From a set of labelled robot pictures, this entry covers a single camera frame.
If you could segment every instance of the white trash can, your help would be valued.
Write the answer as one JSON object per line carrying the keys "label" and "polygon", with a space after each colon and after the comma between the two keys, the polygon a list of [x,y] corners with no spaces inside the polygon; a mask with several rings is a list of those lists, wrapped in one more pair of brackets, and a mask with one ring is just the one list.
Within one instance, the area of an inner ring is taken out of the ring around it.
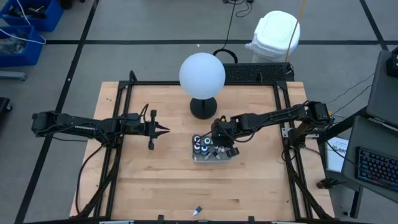
{"label": "white trash can", "polygon": [[[272,11],[261,18],[252,42],[245,45],[245,48],[254,52],[252,63],[285,62],[296,22],[294,16],[282,11]],[[289,54],[297,47],[299,38],[300,24],[297,24]]]}

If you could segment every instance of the white globe lamp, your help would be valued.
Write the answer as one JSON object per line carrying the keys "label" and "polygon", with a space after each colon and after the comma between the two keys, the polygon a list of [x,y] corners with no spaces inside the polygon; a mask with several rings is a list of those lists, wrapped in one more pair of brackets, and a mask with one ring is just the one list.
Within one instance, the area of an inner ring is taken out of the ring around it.
{"label": "white globe lamp", "polygon": [[192,96],[191,113],[198,119],[208,119],[216,113],[214,96],[223,88],[224,82],[224,66],[212,54],[193,54],[181,65],[180,84]]}

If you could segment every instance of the white paper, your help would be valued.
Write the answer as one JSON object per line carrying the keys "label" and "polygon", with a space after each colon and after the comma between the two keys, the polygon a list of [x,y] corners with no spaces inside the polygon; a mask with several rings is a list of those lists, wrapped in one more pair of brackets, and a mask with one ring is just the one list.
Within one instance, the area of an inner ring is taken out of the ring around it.
{"label": "white paper", "polygon": [[[333,148],[338,152],[338,154],[342,155],[344,158],[346,157],[348,140],[341,138],[332,138],[329,141],[329,144],[333,146]],[[326,169],[334,172],[341,172],[343,168],[344,159],[339,156],[335,151],[331,149],[331,147],[326,144]]]}

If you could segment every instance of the yellow cable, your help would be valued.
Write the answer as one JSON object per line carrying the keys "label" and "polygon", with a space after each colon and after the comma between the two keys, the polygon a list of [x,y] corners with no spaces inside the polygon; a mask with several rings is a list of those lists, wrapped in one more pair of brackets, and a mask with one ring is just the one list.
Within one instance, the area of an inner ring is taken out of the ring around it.
{"label": "yellow cable", "polygon": [[303,15],[304,6],[305,6],[306,1],[307,0],[303,0],[303,4],[301,5],[300,13],[298,14],[296,25],[294,26],[293,34],[292,34],[292,37],[290,38],[289,47],[287,48],[287,51],[286,51],[285,62],[287,62],[287,58],[289,57],[290,45],[292,44],[293,36],[294,36],[294,33],[296,32],[297,25],[299,24],[301,16]]}

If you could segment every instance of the black lamp base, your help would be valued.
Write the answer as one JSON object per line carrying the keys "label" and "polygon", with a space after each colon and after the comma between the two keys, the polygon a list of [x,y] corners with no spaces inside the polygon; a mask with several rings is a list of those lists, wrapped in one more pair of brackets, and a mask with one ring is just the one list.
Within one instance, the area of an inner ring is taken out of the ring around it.
{"label": "black lamp base", "polygon": [[217,110],[217,101],[214,97],[207,100],[192,99],[190,103],[191,113],[198,119],[209,119]]}

